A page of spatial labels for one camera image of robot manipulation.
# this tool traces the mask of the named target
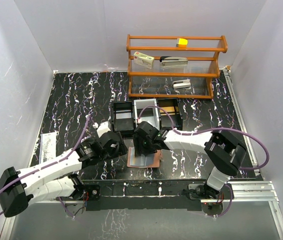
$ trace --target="black marble table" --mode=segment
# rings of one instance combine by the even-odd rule
[[[129,100],[128,85],[126,72],[56,74],[31,165],[39,163],[41,134],[57,132],[58,156],[74,146],[82,132],[86,115],[90,115],[84,139],[96,137],[93,123],[110,120],[112,102]],[[180,99],[184,131],[216,126],[240,129],[223,72],[213,80],[213,92],[212,100]],[[244,143],[242,136],[237,137]],[[127,147],[133,146],[131,139],[125,139],[125,144]],[[248,154],[242,166],[252,166]],[[79,175],[82,180],[206,179],[213,167],[208,156],[203,153],[164,150],[159,168],[128,168],[127,155],[124,155],[89,166],[80,171]],[[255,173],[241,171],[237,178],[255,178]]]

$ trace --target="wooden rack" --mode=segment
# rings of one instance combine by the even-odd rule
[[[176,47],[178,38],[188,40],[187,47]],[[128,95],[130,97],[146,97],[146,98],[192,98],[192,99],[212,99],[212,79],[220,76],[218,66],[218,57],[220,52],[226,53],[228,49],[226,38],[224,35],[220,37],[214,36],[127,36],[126,50],[128,52],[128,76],[129,89]],[[134,63],[134,56],[132,51],[140,51],[145,53],[152,51],[152,53],[159,52],[163,56],[163,51],[181,51],[186,52],[188,64],[185,67],[160,67],[160,56],[154,56],[153,68],[148,69]],[[166,52],[165,56],[170,56],[171,52]],[[207,56],[188,56],[191,53],[210,52],[211,57]],[[164,93],[140,93],[133,90],[134,77],[140,81],[141,77],[147,77],[153,80],[154,83],[169,77],[172,81],[180,80],[182,78],[190,79],[193,86],[200,86],[199,82],[203,82],[205,78],[206,86],[201,86],[202,91],[198,89],[197,93],[179,90],[179,94],[164,94]]]

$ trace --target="yellow object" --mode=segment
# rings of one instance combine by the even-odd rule
[[[177,38],[176,47],[187,47],[187,39],[185,38]]]

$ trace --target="marble pattern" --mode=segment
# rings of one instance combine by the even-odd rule
[[[127,101],[128,78],[126,72],[59,73],[45,110],[40,134],[57,132],[56,155],[70,149],[77,141],[86,116],[90,115],[84,139],[96,137],[94,122],[110,120],[112,102]],[[221,72],[213,80],[212,100],[181,98],[179,107],[183,114],[183,130],[204,130],[216,126],[240,129],[235,108]],[[40,134],[31,165],[39,163]],[[125,139],[127,147],[133,146]],[[80,171],[82,180],[151,180],[151,179],[206,179],[214,165],[208,156],[186,150],[163,151],[159,168],[128,168],[127,155],[101,161]],[[243,167],[251,167],[247,154]],[[241,172],[237,178],[254,178],[253,171]]]

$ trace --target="floor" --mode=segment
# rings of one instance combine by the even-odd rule
[[[126,72],[59,73],[53,81],[40,134],[31,165],[39,163],[40,136],[57,132],[56,154],[70,149],[77,141],[86,115],[91,116],[85,138],[96,137],[94,122],[110,119],[112,102],[127,101]],[[204,130],[216,126],[240,129],[224,73],[213,80],[212,100],[181,98],[183,130]],[[242,136],[237,136],[244,143]],[[132,140],[125,144],[132,146]],[[242,167],[251,167],[248,154]],[[151,180],[151,179],[206,179],[213,169],[212,162],[199,152],[163,151],[159,168],[128,168],[127,155],[89,166],[79,175],[82,180]],[[240,172],[237,178],[254,178],[254,171]]]

